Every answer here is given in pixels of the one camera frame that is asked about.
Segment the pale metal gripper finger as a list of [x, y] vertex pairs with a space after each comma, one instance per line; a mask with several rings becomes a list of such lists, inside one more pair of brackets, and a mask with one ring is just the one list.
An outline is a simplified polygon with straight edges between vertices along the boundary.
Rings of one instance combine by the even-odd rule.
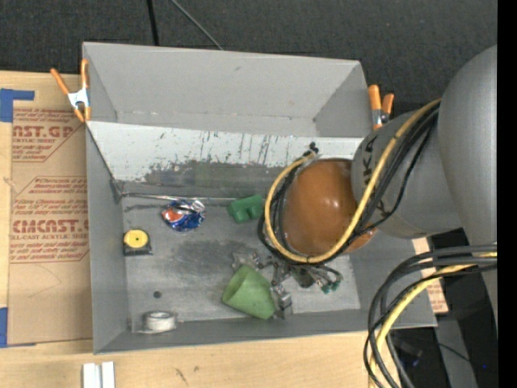
[[262, 270], [267, 266], [263, 257], [256, 251], [235, 251], [232, 253], [232, 256], [233, 262], [231, 263], [231, 267], [233, 270], [238, 270], [244, 265], [254, 270]]
[[274, 316], [287, 318], [292, 315], [292, 295], [281, 284], [272, 285], [271, 296], [275, 305]]

